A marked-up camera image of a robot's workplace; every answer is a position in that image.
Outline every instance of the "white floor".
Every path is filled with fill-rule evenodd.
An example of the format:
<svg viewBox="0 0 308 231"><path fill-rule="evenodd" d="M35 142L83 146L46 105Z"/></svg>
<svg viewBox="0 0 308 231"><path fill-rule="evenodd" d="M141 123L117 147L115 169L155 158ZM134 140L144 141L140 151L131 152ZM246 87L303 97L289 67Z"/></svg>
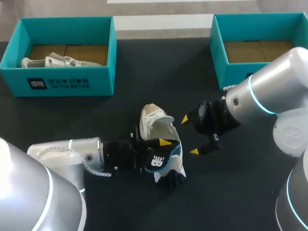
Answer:
<svg viewBox="0 0 308 231"><path fill-rule="evenodd" d="M195 1L251 1L251 0L107 0L107 3L152 3L152 2L195 2Z"/></svg>
<svg viewBox="0 0 308 231"><path fill-rule="evenodd" d="M116 30L211 28L213 14L114 16Z"/></svg>

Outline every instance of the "box logo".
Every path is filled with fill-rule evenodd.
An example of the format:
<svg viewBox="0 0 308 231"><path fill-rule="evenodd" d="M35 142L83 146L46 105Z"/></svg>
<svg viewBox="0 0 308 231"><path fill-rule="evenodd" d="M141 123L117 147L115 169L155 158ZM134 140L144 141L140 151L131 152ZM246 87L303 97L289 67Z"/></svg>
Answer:
<svg viewBox="0 0 308 231"><path fill-rule="evenodd" d="M46 83L42 78L28 78L28 83L33 90L47 89Z"/></svg>

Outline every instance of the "teal box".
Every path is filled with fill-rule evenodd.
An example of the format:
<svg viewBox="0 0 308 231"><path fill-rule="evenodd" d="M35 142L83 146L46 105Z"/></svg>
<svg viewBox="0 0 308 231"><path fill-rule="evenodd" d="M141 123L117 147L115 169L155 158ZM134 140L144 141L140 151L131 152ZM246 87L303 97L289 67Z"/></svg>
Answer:
<svg viewBox="0 0 308 231"><path fill-rule="evenodd" d="M219 87L242 82L269 63L229 63L223 42L291 40L308 49L308 19L304 13L216 14L210 48Z"/></svg>
<svg viewBox="0 0 308 231"><path fill-rule="evenodd" d="M107 66L21 68L33 45L108 45ZM114 93L115 66L112 17L21 18L0 72L15 97L103 96Z"/></svg>

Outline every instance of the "shoe logo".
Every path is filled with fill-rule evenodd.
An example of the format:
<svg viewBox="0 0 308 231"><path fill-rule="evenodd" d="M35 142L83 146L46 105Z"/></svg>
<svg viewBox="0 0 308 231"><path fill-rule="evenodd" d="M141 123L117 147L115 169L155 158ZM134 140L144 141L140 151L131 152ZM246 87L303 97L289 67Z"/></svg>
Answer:
<svg viewBox="0 0 308 231"><path fill-rule="evenodd" d="M161 167L162 164L163 164L163 160L164 160L164 157L159 157L159 156L154 156L153 157L153 160L151 162L151 165L152 166L157 166L157 167Z"/></svg>

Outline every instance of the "shoe lace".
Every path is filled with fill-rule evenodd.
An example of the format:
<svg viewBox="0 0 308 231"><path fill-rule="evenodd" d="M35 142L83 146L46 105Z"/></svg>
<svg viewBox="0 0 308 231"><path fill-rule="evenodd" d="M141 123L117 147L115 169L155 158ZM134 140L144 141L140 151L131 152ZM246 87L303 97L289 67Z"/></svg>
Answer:
<svg viewBox="0 0 308 231"><path fill-rule="evenodd" d="M75 63L75 66L81 66L81 61L78 61L78 60L73 59L73 58L68 57L68 56L64 56L64 58L69 59L69 61L67 61L67 60L65 61L65 64L67 66L71 66L71 63Z"/></svg>
<svg viewBox="0 0 308 231"><path fill-rule="evenodd" d="M148 128L152 126L152 124L161 117L166 116L165 112L162 109L157 109L156 111L153 111L147 115L145 118L145 123Z"/></svg>

